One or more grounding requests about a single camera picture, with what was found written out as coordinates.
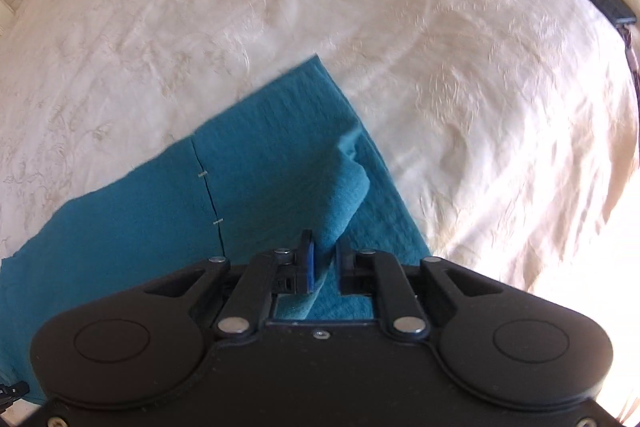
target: teal fabric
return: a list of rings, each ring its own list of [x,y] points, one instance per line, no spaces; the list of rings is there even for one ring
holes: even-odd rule
[[[31,337],[52,316],[213,255],[316,240],[319,290],[280,317],[368,317],[337,294],[335,241],[428,255],[382,157],[317,57],[213,118],[108,187],[69,201],[0,269],[0,380],[26,380]]]

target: mattress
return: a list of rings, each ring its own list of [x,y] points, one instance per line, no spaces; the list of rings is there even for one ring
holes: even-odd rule
[[[0,258],[313,54],[434,254],[539,295],[593,259],[638,115],[587,0],[22,0],[0,39]]]

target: bedspread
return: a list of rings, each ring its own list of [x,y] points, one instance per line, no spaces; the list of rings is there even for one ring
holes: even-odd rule
[[[624,46],[587,0],[23,0],[0,258],[313,54],[433,253],[520,288],[588,251],[637,163]]]

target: silver screw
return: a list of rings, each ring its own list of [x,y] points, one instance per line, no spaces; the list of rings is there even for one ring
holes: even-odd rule
[[[583,418],[575,427],[598,427],[598,423],[593,418]]]
[[[394,328],[401,333],[420,333],[426,327],[424,320],[418,317],[400,317],[394,320]]]
[[[47,421],[47,427],[69,427],[69,425],[58,416],[53,416]]]
[[[318,339],[319,341],[325,341],[330,336],[331,336],[331,333],[329,333],[329,331],[325,331],[325,330],[316,330],[316,331],[314,331],[314,338]]]
[[[244,333],[249,329],[249,321],[242,317],[227,317],[218,323],[218,329],[225,333]]]

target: bed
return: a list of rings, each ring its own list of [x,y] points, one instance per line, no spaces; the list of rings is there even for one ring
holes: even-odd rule
[[[599,241],[638,167],[638,104],[623,42],[587,0],[0,8],[0,259],[66,201],[318,54],[431,251],[603,323],[616,361],[600,402],[638,421],[626,416],[639,357],[624,340],[636,326],[611,320],[613,307],[636,313],[632,290],[598,277]],[[630,245],[607,253],[612,274],[637,275]],[[587,281],[596,299],[580,297]]]

